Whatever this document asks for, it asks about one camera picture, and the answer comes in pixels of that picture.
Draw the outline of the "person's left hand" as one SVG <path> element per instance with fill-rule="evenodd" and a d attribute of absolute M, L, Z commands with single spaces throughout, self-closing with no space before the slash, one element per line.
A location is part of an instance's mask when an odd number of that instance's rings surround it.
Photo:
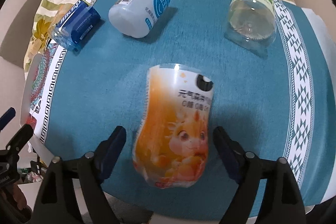
<path fill-rule="evenodd" d="M 14 201 L 17 203 L 18 210 L 22 211 L 25 209 L 27 207 L 27 200 L 16 182 L 11 187 L 11 192 Z"/>

